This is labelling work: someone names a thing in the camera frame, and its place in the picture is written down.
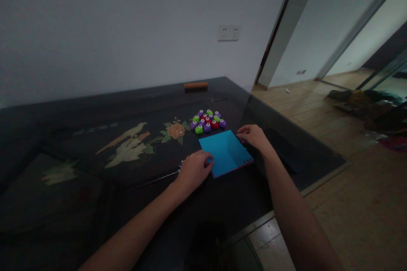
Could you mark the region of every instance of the blue paper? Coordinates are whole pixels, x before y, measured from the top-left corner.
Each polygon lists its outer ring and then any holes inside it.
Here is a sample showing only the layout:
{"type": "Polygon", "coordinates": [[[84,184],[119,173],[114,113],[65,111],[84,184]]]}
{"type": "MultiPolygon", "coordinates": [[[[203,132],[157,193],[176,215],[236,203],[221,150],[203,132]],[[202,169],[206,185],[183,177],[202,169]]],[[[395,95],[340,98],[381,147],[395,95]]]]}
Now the blue paper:
{"type": "Polygon", "coordinates": [[[230,130],[201,138],[199,143],[203,150],[210,152],[214,157],[215,164],[212,168],[214,178],[254,161],[230,130]]]}

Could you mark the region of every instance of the bird painting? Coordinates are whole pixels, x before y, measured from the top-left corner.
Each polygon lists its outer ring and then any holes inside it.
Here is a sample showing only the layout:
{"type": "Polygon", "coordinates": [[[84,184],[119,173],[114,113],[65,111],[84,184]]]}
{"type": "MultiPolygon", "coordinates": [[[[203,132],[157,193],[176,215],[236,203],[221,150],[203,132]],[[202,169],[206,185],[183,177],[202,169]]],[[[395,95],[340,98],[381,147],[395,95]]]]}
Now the bird painting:
{"type": "Polygon", "coordinates": [[[143,129],[145,124],[147,123],[139,123],[136,127],[127,130],[121,136],[114,139],[112,142],[107,144],[96,153],[99,154],[105,149],[114,147],[123,140],[127,139],[116,149],[115,157],[105,166],[105,168],[116,166],[123,161],[128,162],[139,159],[139,155],[142,154],[143,150],[147,148],[147,146],[142,141],[150,135],[148,131],[141,135],[137,135],[143,129]]]}

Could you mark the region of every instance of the electrical outlet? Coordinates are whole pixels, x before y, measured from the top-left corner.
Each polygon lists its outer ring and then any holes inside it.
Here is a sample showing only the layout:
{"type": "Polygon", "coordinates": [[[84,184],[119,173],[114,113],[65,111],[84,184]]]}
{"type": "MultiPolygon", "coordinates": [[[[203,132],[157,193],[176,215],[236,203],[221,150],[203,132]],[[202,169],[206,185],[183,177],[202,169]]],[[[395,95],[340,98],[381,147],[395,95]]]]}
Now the electrical outlet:
{"type": "Polygon", "coordinates": [[[228,41],[230,36],[230,30],[228,25],[220,25],[217,30],[218,41],[228,41]]]}
{"type": "Polygon", "coordinates": [[[231,25],[230,26],[230,40],[236,41],[239,40],[240,36],[240,26],[231,25]]]}

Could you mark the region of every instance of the hand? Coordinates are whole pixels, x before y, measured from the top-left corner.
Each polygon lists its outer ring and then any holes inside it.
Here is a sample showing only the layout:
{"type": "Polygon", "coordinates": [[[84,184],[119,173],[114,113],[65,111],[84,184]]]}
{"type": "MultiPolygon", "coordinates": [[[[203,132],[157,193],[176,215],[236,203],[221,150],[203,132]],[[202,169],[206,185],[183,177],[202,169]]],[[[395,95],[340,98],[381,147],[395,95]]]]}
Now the hand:
{"type": "Polygon", "coordinates": [[[211,172],[214,161],[209,163],[208,158],[213,159],[211,153],[201,149],[189,155],[182,163],[174,183],[178,189],[181,189],[185,199],[202,184],[211,172]]]}
{"type": "Polygon", "coordinates": [[[242,144],[249,143],[258,150],[271,146],[263,129],[257,125],[244,125],[237,131],[237,137],[241,140],[242,144]]]}

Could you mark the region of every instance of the black table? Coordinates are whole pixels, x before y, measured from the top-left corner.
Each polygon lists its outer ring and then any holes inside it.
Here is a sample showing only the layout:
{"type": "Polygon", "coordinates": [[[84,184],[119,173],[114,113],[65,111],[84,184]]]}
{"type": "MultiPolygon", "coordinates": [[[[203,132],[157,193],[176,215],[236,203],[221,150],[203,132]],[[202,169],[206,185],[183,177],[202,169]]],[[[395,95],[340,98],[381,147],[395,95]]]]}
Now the black table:
{"type": "MultiPolygon", "coordinates": [[[[78,267],[176,178],[181,160],[200,149],[199,137],[223,131],[171,136],[200,109],[219,110],[234,133],[244,124],[262,127],[300,191],[347,164],[229,79],[207,81],[207,91],[185,93],[175,84],[0,111],[6,269],[78,267]]],[[[222,223],[232,238],[267,220],[273,207],[264,166],[255,149],[247,150],[255,163],[208,177],[164,223],[136,268],[182,266],[197,224],[222,223]]]]}

